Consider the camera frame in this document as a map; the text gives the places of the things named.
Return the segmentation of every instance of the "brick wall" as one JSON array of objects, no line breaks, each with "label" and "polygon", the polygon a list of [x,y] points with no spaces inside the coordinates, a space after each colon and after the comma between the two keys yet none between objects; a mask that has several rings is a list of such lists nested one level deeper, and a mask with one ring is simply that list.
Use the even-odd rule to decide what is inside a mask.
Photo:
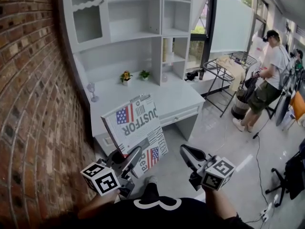
[{"label": "brick wall", "polygon": [[36,227],[93,194],[94,159],[64,61],[54,0],[0,0],[0,228]]}]

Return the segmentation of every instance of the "american flag print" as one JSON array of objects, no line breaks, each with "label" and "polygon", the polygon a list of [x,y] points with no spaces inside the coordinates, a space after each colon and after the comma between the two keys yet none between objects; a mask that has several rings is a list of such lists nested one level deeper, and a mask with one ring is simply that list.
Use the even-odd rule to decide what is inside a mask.
[{"label": "american flag print", "polygon": [[153,167],[159,161],[159,148],[154,147],[146,151],[148,169]]},{"label": "american flag print", "polygon": [[116,123],[118,125],[133,122],[132,104],[116,112]]}]

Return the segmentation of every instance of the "green shorts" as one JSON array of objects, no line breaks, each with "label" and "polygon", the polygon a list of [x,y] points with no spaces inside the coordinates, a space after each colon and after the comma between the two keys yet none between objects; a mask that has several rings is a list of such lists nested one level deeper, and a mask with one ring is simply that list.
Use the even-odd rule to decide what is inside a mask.
[{"label": "green shorts", "polygon": [[281,95],[281,90],[264,81],[250,96],[248,104],[255,114],[259,114]]}]

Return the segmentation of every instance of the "backpack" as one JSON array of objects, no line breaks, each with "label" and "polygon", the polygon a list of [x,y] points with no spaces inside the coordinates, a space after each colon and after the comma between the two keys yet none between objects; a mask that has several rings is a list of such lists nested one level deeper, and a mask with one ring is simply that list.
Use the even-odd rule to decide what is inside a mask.
[{"label": "backpack", "polygon": [[283,70],[282,73],[277,68],[280,73],[279,87],[280,87],[280,90],[287,90],[292,83],[291,81],[292,81],[292,76],[294,75],[293,69],[294,69],[295,61],[292,58],[290,58],[290,56],[288,54],[285,57],[285,54],[283,53],[282,48],[281,47],[279,47],[279,48],[283,54],[284,63],[285,63],[285,58],[288,59],[288,63],[287,63],[287,65],[285,65],[285,69]]}]

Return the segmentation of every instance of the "white shelving unit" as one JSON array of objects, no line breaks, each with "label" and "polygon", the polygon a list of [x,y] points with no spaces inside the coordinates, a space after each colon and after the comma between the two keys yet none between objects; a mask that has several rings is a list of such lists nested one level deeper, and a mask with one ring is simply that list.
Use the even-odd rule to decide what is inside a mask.
[{"label": "white shelving unit", "polygon": [[[101,115],[142,93],[153,95],[162,125],[181,119],[177,125],[189,139],[204,102],[184,81],[192,0],[63,0],[63,5],[70,61],[90,103],[92,135],[100,145],[110,145]],[[174,47],[163,62],[164,38],[174,38]],[[133,75],[129,87],[119,79],[126,70]],[[142,70],[151,72],[149,81],[139,78]],[[88,83],[95,83],[96,103]]]}]

